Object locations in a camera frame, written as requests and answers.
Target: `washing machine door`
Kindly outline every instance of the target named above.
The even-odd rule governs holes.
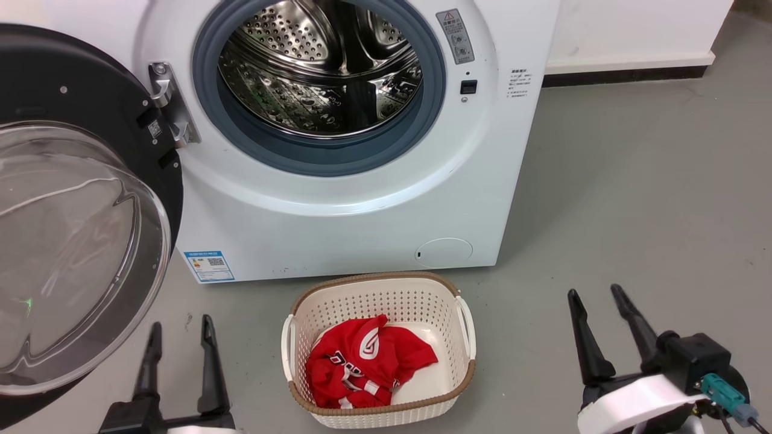
[[[0,25],[0,429],[72,388],[147,312],[179,229],[174,140],[105,53]]]

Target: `white logo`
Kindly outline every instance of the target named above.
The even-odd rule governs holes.
[[[368,333],[364,335],[362,342],[359,344],[359,357],[364,360],[373,360],[376,358],[378,356],[378,342],[378,329],[374,328],[373,330],[368,331]]]

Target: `white plastic basket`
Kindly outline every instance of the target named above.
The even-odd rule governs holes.
[[[306,360],[317,337],[351,318],[386,314],[429,343],[438,363],[415,373],[391,405],[322,409],[306,380]],[[289,391],[301,407],[330,428],[377,428],[430,419],[447,412],[475,371],[475,326],[469,307],[448,280],[422,272],[381,273],[331,280],[293,306],[282,330],[282,362]]]

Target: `concrete floor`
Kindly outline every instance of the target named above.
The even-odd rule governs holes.
[[[772,26],[730,16],[715,52],[701,80],[542,92],[499,264],[440,272],[474,313],[476,376],[448,414],[400,432],[576,432],[582,386],[570,288],[617,371],[638,365],[611,283],[657,331],[702,331],[727,346],[772,425]],[[243,432],[326,432],[293,401],[279,363],[290,305],[320,280],[202,287],[175,254],[130,340],[7,432],[95,432],[111,402],[129,399],[156,320],[164,326],[161,409],[193,413],[202,313],[215,321]]]

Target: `connector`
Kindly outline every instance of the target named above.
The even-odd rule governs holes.
[[[744,428],[750,426],[748,419],[759,417],[759,412],[746,403],[745,396],[716,374],[704,376],[699,389],[713,402],[727,410]]]

